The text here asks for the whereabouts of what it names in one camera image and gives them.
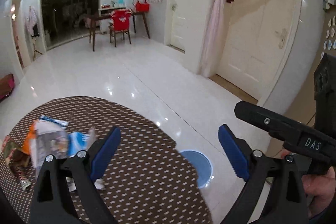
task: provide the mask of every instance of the chair leg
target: chair leg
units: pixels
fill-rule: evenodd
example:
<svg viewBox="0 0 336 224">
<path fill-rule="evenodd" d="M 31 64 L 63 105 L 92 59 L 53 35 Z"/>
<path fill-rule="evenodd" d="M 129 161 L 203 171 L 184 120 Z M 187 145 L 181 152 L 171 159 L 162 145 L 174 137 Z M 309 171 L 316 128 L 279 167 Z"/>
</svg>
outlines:
<svg viewBox="0 0 336 224">
<path fill-rule="evenodd" d="M 128 34 L 129 43 L 132 44 L 132 42 L 131 42 L 131 36 L 129 35 L 129 30 L 127 30 L 127 34 Z"/>
</svg>

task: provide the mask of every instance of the door threshold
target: door threshold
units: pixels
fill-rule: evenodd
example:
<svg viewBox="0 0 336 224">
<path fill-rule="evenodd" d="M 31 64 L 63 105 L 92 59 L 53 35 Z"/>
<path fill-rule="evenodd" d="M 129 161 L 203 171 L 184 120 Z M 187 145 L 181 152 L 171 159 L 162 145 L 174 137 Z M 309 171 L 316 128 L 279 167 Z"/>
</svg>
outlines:
<svg viewBox="0 0 336 224">
<path fill-rule="evenodd" d="M 256 105 L 258 100 L 253 98 L 251 95 L 247 94 L 245 91 L 241 90 L 239 87 L 235 86 L 228 80 L 224 79 L 219 75 L 213 75 L 209 77 L 211 81 L 214 81 L 216 84 L 225 88 L 227 91 L 231 92 L 233 95 L 236 95 L 239 99 L 246 101 L 248 103 Z"/>
<path fill-rule="evenodd" d="M 171 48 L 173 48 L 173 49 L 175 49 L 175 50 L 177 50 L 177 51 L 182 52 L 182 53 L 185 54 L 185 51 L 184 51 L 184 50 L 181 50 L 181 49 L 178 48 L 178 47 L 175 47 L 175 46 L 173 46 L 173 45 L 167 45 L 167 46 L 168 46 L 168 47 L 171 47 Z"/>
</svg>

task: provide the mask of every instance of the red handbag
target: red handbag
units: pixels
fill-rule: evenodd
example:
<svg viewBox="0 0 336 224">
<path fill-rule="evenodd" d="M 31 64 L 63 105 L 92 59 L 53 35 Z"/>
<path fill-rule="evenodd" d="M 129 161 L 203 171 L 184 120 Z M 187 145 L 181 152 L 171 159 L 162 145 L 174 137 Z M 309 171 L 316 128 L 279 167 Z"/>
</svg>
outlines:
<svg viewBox="0 0 336 224">
<path fill-rule="evenodd" d="M 149 12 L 149 3 L 144 0 L 145 3 L 141 3 L 139 0 L 135 4 L 136 12 Z"/>
</svg>

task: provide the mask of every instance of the glossy floor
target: glossy floor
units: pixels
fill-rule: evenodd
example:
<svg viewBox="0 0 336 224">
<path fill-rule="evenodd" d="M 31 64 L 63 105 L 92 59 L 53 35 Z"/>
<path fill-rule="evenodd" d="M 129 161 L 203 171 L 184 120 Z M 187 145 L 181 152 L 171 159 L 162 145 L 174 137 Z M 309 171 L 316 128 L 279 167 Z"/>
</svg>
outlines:
<svg viewBox="0 0 336 224">
<path fill-rule="evenodd" d="M 218 127 L 229 125 L 253 149 L 266 151 L 269 138 L 234 115 L 240 99 L 215 82 L 183 68 L 184 54 L 152 40 L 132 45 L 108 35 L 54 48 L 26 68 L 12 95 L 0 104 L 0 139 L 29 111 L 54 98 L 94 96 L 129 107 L 154 121 L 177 142 L 177 149 L 198 150 L 211 160 L 214 179 L 203 190 L 214 224 L 220 223 L 244 183 L 218 141 Z"/>
</svg>

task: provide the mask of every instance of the brown patterned tablecloth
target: brown patterned tablecloth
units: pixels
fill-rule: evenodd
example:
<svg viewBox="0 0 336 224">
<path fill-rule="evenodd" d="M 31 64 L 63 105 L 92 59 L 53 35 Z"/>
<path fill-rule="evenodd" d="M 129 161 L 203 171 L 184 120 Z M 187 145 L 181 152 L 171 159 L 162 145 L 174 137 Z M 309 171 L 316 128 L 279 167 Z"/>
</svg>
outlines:
<svg viewBox="0 0 336 224">
<path fill-rule="evenodd" d="M 101 198 L 119 223 L 212 223 L 211 214 L 197 187 L 193 166 L 175 150 L 175 141 L 153 122 L 129 108 L 95 97 L 51 100 L 23 117 L 10 136 L 23 144 L 29 126 L 41 115 L 68 121 L 67 131 L 96 128 L 103 138 L 113 127 L 121 130 L 121 143 L 105 174 Z M 16 213 L 26 223 L 35 185 L 35 170 L 26 169 L 32 182 L 23 191 L 0 156 L 0 187 Z M 76 192 L 73 203 L 80 219 L 89 222 Z"/>
</svg>

